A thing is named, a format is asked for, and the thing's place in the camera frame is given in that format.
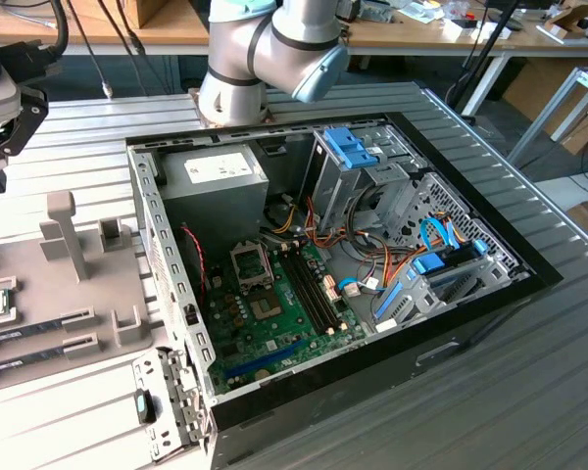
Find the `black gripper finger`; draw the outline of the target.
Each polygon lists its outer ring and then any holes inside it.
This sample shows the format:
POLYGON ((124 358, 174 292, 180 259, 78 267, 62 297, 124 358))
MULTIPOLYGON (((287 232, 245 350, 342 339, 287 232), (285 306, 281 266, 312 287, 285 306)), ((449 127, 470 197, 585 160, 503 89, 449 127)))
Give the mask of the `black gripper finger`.
POLYGON ((23 90, 18 115, 0 124, 0 194, 6 191, 5 168, 17 156, 48 115, 46 94, 40 90, 23 90))

